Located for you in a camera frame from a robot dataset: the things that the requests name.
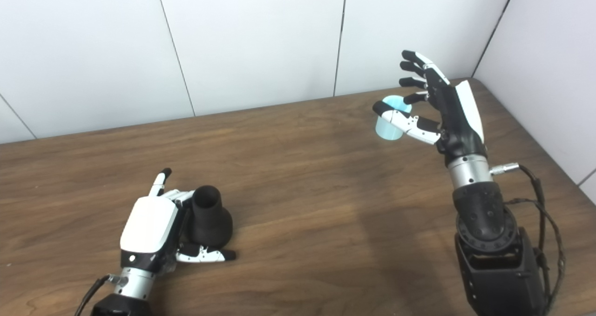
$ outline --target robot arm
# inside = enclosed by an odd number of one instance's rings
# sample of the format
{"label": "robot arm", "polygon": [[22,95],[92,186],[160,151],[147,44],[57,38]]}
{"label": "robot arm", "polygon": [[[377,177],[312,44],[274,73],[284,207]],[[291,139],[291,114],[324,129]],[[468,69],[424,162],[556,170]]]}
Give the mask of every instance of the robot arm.
{"label": "robot arm", "polygon": [[[434,144],[445,157],[454,185],[453,202],[458,212],[455,247],[468,302],[479,316],[544,316],[560,286],[564,255],[558,229],[545,211],[539,180],[517,164],[489,168],[481,118],[468,81],[454,87],[423,55],[404,51],[402,56],[405,61],[400,63],[401,68],[423,78],[404,78],[400,85],[427,90],[404,97],[404,102],[428,101],[439,111],[441,123],[411,116],[381,101],[372,109],[408,135]],[[528,174],[538,197],[534,202],[541,212],[538,248],[532,248],[524,229],[517,227],[492,178],[518,169]],[[555,229],[560,252],[559,276],[552,294],[542,253],[545,217]]]}
{"label": "robot arm", "polygon": [[[87,301],[106,281],[115,284],[114,292],[95,304],[91,316],[152,316],[147,299],[153,282],[158,276],[172,272],[177,262],[236,259],[234,251],[214,248],[209,244],[215,238],[202,238],[205,242],[200,242],[192,237],[212,237],[213,231],[209,229],[221,229],[217,226],[221,223],[225,225],[223,232],[216,234],[224,236],[217,238],[217,244],[221,246],[230,239],[231,217],[221,207],[219,191],[215,187],[204,186],[192,191],[173,189],[164,193],[164,183],[171,173],[170,168],[162,170],[155,178],[149,195],[136,200],[128,216],[120,239],[121,275],[110,274],[98,280],[83,298],[76,316],[81,314]],[[196,202],[209,202],[209,208],[202,211],[202,208],[196,208]],[[197,215],[206,216],[202,219],[215,219],[217,224],[211,227],[200,225]]]}

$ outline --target plastic cup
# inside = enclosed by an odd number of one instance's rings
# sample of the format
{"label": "plastic cup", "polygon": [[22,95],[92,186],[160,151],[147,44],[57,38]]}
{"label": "plastic cup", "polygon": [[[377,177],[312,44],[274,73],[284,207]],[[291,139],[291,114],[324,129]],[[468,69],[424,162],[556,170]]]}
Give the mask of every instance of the plastic cup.
{"label": "plastic cup", "polygon": [[[405,104],[404,98],[398,95],[389,95],[383,98],[383,102],[403,112],[411,112],[412,110],[412,105]],[[377,135],[379,135],[379,137],[385,140],[398,140],[402,135],[404,135],[404,131],[394,127],[394,125],[388,121],[385,121],[385,119],[382,119],[381,117],[377,119],[375,131],[377,131]]]}

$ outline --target black cable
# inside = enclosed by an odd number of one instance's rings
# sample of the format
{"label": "black cable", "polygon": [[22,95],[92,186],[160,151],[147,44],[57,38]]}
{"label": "black cable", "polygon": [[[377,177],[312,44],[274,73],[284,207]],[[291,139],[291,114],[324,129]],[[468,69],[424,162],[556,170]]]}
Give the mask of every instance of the black cable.
{"label": "black cable", "polygon": [[562,238],[561,238],[561,233],[558,229],[557,223],[555,223],[554,219],[551,217],[551,215],[549,215],[549,213],[547,212],[547,210],[545,209],[545,207],[542,205],[542,203],[539,203],[536,200],[531,200],[531,199],[512,199],[511,201],[506,202],[506,204],[516,204],[516,203],[523,203],[523,202],[530,202],[530,203],[534,203],[534,205],[536,206],[536,208],[538,208],[538,210],[540,210],[540,213],[543,214],[545,216],[545,218],[547,218],[549,220],[549,222],[551,223],[551,226],[553,227],[554,233],[555,233],[555,239],[557,240],[557,246],[558,246],[558,261],[557,261],[557,268],[558,268],[558,276],[557,276],[557,281],[555,282],[555,286],[553,288],[552,293],[549,294],[549,298],[547,299],[547,305],[545,307],[545,312],[544,314],[548,314],[551,310],[551,308],[553,307],[553,304],[555,302],[555,299],[557,297],[557,294],[561,288],[561,284],[562,284],[562,279],[565,276],[565,263],[566,263],[566,258],[565,258],[565,250],[562,246]]}
{"label": "black cable", "polygon": [[[528,178],[530,178],[530,182],[532,183],[532,188],[534,188],[534,193],[536,193],[536,199],[538,200],[538,203],[541,204],[541,206],[543,208],[546,209],[546,200],[544,199],[544,192],[542,191],[542,184],[540,182],[540,179],[537,178],[536,176],[534,176],[534,173],[532,173],[532,171],[530,171],[526,166],[523,165],[519,165],[520,169],[522,172],[524,172]],[[544,250],[544,233],[545,233],[545,229],[546,229],[546,219],[545,219],[545,215],[542,213],[542,211],[540,212],[540,232],[539,232],[539,237],[538,237],[538,249],[540,249],[540,251]]]}
{"label": "black cable", "polygon": [[83,297],[83,301],[81,301],[81,304],[79,305],[76,312],[74,313],[75,316],[81,316],[81,312],[83,312],[83,308],[85,307],[85,305],[87,305],[87,303],[89,302],[89,300],[91,300],[91,298],[96,293],[96,291],[101,286],[103,286],[109,278],[110,278],[109,275],[103,276],[102,278],[99,278],[95,281],[93,286],[91,286],[91,288],[89,288],[89,290],[87,291],[87,294],[85,294],[85,296]]}

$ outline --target black cup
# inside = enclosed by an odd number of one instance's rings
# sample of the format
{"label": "black cup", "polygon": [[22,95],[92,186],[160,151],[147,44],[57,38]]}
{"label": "black cup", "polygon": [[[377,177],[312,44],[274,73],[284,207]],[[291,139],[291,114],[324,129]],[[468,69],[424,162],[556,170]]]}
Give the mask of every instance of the black cup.
{"label": "black cup", "polygon": [[222,206],[221,193],[212,185],[194,191],[192,218],[188,224],[191,242],[220,249],[232,238],[232,215]]}

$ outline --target metal connector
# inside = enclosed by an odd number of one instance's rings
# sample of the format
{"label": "metal connector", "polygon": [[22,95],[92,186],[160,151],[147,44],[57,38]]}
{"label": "metal connector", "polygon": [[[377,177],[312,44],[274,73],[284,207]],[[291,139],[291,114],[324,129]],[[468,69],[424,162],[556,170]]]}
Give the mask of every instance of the metal connector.
{"label": "metal connector", "polygon": [[490,168],[490,174],[491,175],[500,175],[500,174],[505,174],[505,173],[509,173],[509,172],[514,172],[515,170],[518,170],[519,167],[520,167],[520,165],[517,162],[506,163],[505,165],[499,165],[499,166],[494,166],[494,167]]}
{"label": "metal connector", "polygon": [[108,282],[117,286],[124,287],[128,283],[128,278],[126,276],[117,276],[115,274],[109,274],[109,276]]}

